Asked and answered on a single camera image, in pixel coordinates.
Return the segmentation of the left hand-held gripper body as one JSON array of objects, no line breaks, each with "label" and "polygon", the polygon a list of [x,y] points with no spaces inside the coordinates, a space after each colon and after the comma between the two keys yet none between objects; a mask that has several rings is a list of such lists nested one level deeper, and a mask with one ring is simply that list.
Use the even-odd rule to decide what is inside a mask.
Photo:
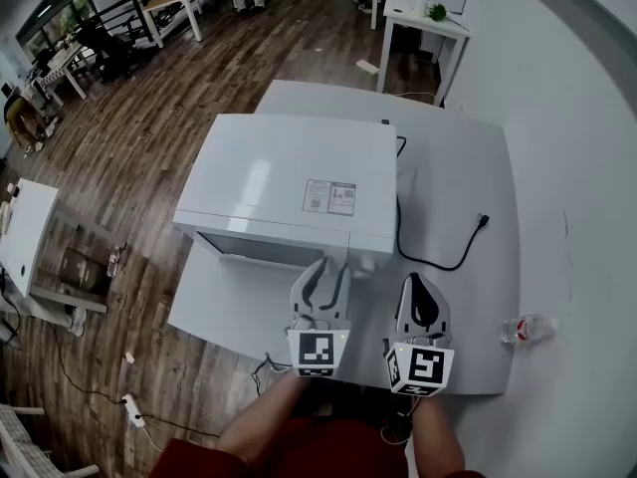
[{"label": "left hand-held gripper body", "polygon": [[300,312],[303,273],[295,281],[290,293],[291,318],[286,335],[290,347],[292,367],[299,376],[333,376],[344,353],[351,322],[348,319],[351,274],[348,268],[348,293],[344,303],[335,310],[322,312],[319,307],[331,301],[337,275],[337,266],[329,257],[327,269],[312,295],[314,310]]}]

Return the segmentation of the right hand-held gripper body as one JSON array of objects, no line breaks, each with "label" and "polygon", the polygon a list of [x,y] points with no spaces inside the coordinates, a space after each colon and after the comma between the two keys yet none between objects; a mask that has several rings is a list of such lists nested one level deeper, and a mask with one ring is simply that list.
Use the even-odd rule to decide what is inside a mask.
[{"label": "right hand-held gripper body", "polygon": [[[409,276],[419,276],[435,299],[435,324],[414,324],[411,319]],[[404,280],[395,316],[395,332],[386,339],[384,358],[390,390],[398,394],[430,397],[446,388],[454,351],[451,349],[451,311],[444,296],[419,273]]]}]

